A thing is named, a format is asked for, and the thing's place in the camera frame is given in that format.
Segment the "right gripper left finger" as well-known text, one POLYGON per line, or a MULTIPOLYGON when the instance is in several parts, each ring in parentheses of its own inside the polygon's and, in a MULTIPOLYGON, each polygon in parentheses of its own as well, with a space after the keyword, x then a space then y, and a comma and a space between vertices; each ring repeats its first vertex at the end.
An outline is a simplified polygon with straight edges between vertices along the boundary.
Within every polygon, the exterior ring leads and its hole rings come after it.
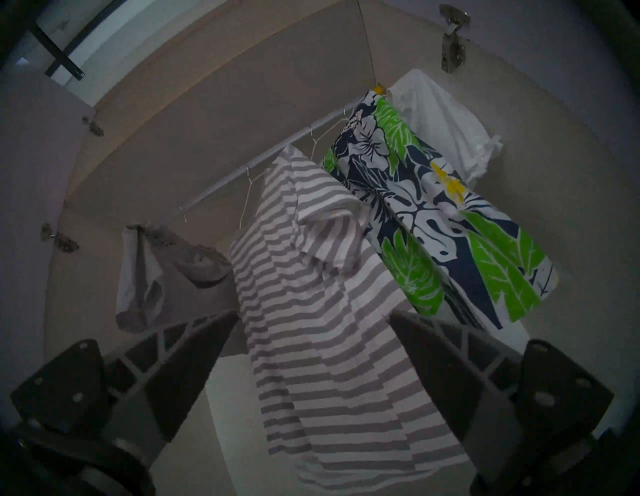
POLYGON ((152 464, 180 430, 234 327, 230 310, 148 329, 102 354, 72 344, 10 394, 25 423, 72 438, 124 440, 152 464))

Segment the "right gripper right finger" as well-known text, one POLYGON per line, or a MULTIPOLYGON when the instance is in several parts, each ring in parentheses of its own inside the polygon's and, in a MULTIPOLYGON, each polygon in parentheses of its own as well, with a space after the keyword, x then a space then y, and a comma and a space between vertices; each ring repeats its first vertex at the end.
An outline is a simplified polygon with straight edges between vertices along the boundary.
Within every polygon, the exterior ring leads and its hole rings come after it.
POLYGON ((388 323, 476 469, 471 488, 587 488, 614 394, 558 348, 523 354, 476 328, 394 310, 388 323))

